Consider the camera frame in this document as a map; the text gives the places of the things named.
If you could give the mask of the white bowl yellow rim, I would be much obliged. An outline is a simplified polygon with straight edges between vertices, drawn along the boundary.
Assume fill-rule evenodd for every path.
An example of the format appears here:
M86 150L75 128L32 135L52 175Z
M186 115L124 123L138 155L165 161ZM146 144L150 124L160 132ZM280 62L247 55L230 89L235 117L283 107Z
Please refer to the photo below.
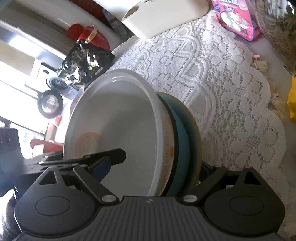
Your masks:
M190 164L184 185L191 190L198 183L202 166L202 141L198 125L191 111L179 99L164 92L158 92L158 95L176 112L187 131L190 142Z

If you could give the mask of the black patterned snack bag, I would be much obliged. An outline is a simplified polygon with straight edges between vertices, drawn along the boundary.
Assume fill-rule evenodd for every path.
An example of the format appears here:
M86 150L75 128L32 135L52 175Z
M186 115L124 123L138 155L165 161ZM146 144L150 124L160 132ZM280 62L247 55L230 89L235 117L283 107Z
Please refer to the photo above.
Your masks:
M81 39L66 56L57 70L58 77L72 85L88 85L112 65L114 54Z

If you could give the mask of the cream tissue box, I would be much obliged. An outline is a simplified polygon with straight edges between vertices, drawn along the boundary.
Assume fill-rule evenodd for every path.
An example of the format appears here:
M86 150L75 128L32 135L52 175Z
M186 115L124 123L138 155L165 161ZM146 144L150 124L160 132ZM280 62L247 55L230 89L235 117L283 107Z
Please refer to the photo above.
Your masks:
M196 20L209 11L205 0L141 1L122 18L138 38L148 40L174 27Z

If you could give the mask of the small white printed bowl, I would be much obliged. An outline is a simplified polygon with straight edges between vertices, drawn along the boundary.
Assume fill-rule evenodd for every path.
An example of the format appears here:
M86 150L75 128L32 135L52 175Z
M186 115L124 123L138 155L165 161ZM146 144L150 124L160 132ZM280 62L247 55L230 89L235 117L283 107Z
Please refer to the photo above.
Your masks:
M123 163L111 167L102 185L118 197L160 196L173 167L171 117L139 74L111 70L90 84L71 114L64 159L122 149Z

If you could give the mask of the yellow duck toy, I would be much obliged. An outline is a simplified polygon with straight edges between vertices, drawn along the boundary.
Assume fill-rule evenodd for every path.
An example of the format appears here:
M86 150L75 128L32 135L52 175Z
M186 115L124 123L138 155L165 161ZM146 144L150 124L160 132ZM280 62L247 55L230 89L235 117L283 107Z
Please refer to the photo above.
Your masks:
M296 73L292 75L291 89L287 97L287 104L290 110L290 119L296 123Z

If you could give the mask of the white lace tablecloth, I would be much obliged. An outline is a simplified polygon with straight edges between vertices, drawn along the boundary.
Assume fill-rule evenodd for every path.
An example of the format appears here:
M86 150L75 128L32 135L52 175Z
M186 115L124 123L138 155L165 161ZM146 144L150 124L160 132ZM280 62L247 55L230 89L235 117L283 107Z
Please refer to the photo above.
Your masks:
M285 129L268 108L269 83L251 66L252 52L214 11L147 41L133 36L113 53L113 69L138 73L189 108L205 162L231 170L252 166L287 203L288 183L279 169Z

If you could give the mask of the red chair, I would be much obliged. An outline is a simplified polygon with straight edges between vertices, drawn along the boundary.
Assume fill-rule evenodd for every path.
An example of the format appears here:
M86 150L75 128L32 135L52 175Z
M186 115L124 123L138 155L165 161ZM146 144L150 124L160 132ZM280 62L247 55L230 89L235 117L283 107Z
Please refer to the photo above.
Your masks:
M45 139L44 140L37 139L37 138L32 139L30 142L31 149L34 149L34 147L43 145L43 153L62 151L64 144L54 141L56 131L60 125L61 120L62 120L61 115L58 115L53 119L50 119L47 131L45 134Z

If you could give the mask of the washing machine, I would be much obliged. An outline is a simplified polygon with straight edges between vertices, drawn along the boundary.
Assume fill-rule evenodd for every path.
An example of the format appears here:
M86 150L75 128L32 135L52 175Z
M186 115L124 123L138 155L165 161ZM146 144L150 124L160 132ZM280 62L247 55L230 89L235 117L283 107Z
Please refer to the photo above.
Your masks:
M73 100L78 91L65 80L57 76L56 70L48 64L42 62L37 72L37 90L55 90L63 97Z

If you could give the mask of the blue enamel bowl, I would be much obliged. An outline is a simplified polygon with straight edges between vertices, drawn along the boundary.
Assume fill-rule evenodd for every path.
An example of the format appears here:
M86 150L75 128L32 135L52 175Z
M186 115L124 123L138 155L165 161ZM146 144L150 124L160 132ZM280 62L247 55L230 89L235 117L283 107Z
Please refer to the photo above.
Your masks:
M162 92L157 95L169 114L174 134L173 165L161 196L176 196L182 191L189 169L190 138L177 99Z

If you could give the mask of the red container gold band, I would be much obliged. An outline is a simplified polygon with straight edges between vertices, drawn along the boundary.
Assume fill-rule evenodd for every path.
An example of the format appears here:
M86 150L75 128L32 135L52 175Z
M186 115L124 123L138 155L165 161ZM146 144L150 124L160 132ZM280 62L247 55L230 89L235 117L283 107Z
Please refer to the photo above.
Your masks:
M74 24L68 29L68 37L76 41L85 40L96 47L111 51L106 37L93 26L84 28L81 24Z

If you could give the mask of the pink marshmallow bag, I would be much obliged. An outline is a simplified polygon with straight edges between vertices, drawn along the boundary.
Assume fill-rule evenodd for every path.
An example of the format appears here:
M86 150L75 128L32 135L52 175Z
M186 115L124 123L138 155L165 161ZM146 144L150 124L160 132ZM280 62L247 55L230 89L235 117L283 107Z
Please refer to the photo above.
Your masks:
M263 37L258 25L250 14L245 0L213 0L220 25L247 42L255 42Z

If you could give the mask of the clear jar sunflower seeds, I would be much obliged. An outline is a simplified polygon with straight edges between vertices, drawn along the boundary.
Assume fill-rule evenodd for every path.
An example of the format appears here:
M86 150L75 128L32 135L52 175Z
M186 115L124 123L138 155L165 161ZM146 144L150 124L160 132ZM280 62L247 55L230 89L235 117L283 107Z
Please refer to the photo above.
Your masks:
M295 1L250 1L264 37L290 72L295 72Z

